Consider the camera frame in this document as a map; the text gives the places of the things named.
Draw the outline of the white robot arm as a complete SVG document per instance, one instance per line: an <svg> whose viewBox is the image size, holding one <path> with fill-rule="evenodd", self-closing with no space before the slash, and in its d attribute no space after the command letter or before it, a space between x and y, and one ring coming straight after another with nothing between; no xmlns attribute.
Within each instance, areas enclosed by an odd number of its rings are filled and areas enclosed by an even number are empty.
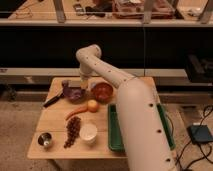
<svg viewBox="0 0 213 171"><path fill-rule="evenodd" d="M96 72L116 89L116 110L130 171L178 171L157 110L155 91L140 78L101 60L101 49L79 49L79 72Z"/></svg>

